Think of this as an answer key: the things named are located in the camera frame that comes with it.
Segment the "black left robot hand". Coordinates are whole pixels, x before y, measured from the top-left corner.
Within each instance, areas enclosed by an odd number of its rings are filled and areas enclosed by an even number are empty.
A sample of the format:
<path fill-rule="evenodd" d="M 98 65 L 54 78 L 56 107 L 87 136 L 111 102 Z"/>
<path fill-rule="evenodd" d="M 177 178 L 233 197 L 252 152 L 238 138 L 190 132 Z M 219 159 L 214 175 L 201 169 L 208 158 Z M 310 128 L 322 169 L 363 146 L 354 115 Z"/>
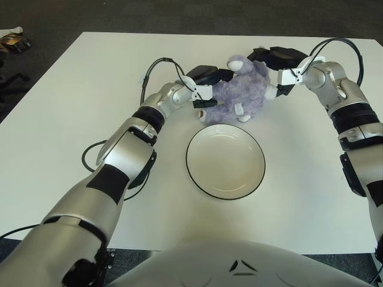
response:
<path fill-rule="evenodd" d="M 214 86 L 221 81 L 228 82 L 233 78 L 234 72 L 229 69 L 218 69 L 216 66 L 199 65 L 190 70 L 186 75 L 197 85 Z M 218 105 L 218 100 L 214 96 L 204 99 L 200 94 L 193 100 L 194 109 L 210 108 Z"/>

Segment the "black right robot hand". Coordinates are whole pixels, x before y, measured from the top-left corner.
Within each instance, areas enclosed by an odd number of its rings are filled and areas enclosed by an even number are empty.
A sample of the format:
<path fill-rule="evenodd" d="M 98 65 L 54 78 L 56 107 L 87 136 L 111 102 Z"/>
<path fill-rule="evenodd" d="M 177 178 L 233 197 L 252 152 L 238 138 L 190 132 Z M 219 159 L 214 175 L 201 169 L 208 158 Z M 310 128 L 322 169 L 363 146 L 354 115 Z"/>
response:
<path fill-rule="evenodd" d="M 288 95 L 294 86 L 299 85 L 305 85 L 318 95 L 328 89 L 323 56 L 308 56 L 292 48 L 259 47 L 253 50 L 248 59 L 252 62 L 263 62 L 278 73 L 277 83 L 269 84 L 266 89 L 267 100 Z"/>

